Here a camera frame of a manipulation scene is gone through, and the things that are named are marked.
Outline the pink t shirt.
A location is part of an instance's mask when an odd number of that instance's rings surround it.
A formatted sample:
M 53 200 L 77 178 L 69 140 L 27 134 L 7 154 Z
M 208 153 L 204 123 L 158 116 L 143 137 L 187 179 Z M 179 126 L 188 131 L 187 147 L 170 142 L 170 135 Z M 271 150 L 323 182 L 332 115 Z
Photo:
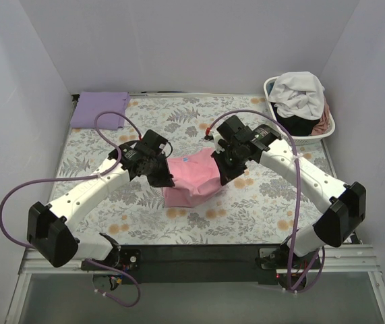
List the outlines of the pink t shirt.
M 189 156 L 167 159 L 174 186 L 162 189 L 165 207 L 196 207 L 222 189 L 213 152 L 203 148 Z

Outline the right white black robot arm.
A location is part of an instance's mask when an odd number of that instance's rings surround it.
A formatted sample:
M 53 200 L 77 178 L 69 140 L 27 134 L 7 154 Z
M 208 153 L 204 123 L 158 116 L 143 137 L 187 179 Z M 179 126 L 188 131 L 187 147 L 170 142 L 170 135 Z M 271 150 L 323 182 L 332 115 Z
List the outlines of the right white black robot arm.
M 205 139 L 214 143 L 212 158 L 226 185 L 244 174 L 254 161 L 282 176 L 306 196 L 321 217 L 296 231 L 270 256 L 269 261 L 298 260 L 325 245 L 341 246 L 365 219 L 366 189 L 336 179 L 302 157 L 275 129 L 262 124 L 255 129 L 237 116 L 226 119 L 216 131 L 206 129 Z

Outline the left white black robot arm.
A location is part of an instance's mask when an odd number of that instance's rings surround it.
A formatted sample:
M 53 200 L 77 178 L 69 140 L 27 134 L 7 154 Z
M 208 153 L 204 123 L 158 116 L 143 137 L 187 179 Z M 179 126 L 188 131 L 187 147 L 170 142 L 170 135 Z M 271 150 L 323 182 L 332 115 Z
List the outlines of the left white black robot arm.
M 164 148 L 169 141 L 152 130 L 133 144 L 115 147 L 90 176 L 63 196 L 28 212 L 28 242 L 54 267 L 75 259 L 92 259 L 108 267 L 121 260 L 120 244 L 108 234 L 88 238 L 73 232 L 85 217 L 112 192 L 144 176 L 154 188 L 172 187 Z

